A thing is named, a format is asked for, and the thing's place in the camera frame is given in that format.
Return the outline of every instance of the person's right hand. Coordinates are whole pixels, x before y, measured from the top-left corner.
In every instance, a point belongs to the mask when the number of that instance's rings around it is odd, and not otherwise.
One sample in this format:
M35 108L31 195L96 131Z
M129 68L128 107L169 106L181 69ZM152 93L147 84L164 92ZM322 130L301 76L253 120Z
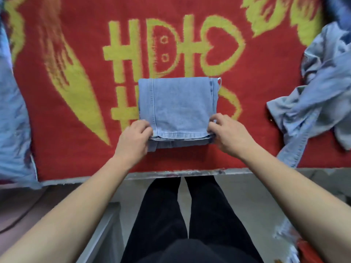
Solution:
M228 115L212 115L208 131L216 134L215 144L221 151L238 159L243 160L252 149L259 147L245 126L231 119Z

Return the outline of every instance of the black pants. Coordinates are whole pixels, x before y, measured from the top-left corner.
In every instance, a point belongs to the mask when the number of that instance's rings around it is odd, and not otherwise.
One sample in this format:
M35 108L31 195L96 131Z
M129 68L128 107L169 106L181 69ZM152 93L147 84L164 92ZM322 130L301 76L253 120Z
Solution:
M263 263L245 227L213 176L186 177L191 194L189 238L236 247ZM121 263L163 251L188 233L178 204L180 177L155 179L147 189Z

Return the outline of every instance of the finger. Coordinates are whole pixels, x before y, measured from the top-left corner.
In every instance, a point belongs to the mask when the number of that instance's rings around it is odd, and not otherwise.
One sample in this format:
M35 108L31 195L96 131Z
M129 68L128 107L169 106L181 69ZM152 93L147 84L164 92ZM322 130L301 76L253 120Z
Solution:
M224 123L224 116L223 114L214 114L210 117L210 121L213 122L214 120L217 121L217 124L222 125Z
M208 130L208 131L212 131L212 132L214 132L215 134L219 134L220 128L221 128L220 125L218 125L218 124L216 124L216 123L214 123L214 122L209 122L209 123L208 123L207 130Z
M147 127L144 132L142 133L143 137L145 137L145 139L148 139L149 137L151 137L153 134L153 130L152 127Z
M131 127L142 133L145 128L149 127L150 123L146 120L138 120L132 123Z

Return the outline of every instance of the gray floor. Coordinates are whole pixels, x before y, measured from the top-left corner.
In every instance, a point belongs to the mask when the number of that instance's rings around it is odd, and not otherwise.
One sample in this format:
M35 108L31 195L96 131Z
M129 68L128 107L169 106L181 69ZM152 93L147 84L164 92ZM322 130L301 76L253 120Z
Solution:
M253 175L223 175L216 180L222 187L233 210L240 218L265 263L276 259L283 262L290 245L282 239L274 239L276 226L281 225L284 214L270 193ZM117 190L113 201L121 203L121 226L126 244L143 196L152 180L126 180ZM179 187L178 202L187 228L190 221L191 197L185 180Z

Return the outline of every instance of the red cloth on floor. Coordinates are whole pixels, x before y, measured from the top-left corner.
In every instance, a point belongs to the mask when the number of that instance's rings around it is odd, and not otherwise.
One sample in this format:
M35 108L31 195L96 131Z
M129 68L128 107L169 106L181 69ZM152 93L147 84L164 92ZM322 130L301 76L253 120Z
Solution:
M14 73L33 130L40 181L89 176L138 116L141 77L222 77L217 111L276 155L265 104L300 82L320 31L320 0L8 0ZM214 145L157 150L132 171L243 168ZM351 167L331 132L299 167Z

